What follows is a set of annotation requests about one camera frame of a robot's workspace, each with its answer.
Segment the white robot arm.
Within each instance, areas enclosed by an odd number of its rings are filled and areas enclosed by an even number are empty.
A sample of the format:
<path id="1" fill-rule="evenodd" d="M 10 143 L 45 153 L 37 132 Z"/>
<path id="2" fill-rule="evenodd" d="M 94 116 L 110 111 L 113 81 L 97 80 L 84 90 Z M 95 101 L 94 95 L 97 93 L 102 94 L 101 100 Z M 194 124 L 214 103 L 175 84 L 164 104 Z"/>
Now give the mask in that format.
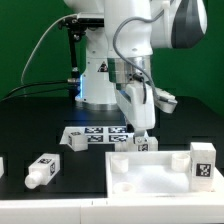
<path id="1" fill-rule="evenodd" d="M 79 104 L 92 109 L 119 107 L 133 128 L 132 142 L 146 143 L 155 109 L 171 113 L 177 101 L 155 87 L 155 48 L 184 49 L 205 35 L 203 0 L 64 0 L 86 33 L 86 69 Z"/>

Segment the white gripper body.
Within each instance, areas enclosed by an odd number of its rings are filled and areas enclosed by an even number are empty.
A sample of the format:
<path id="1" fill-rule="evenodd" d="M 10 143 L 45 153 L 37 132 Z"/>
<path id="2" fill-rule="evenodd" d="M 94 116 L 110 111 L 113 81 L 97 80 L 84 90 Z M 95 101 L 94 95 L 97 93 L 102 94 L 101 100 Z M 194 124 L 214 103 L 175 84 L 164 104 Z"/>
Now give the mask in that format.
<path id="1" fill-rule="evenodd" d="M 153 93 L 150 86 L 143 86 L 134 81 L 127 84 L 124 91 L 115 91 L 118 107 L 135 131 L 153 129 L 155 126 L 155 107 Z"/>

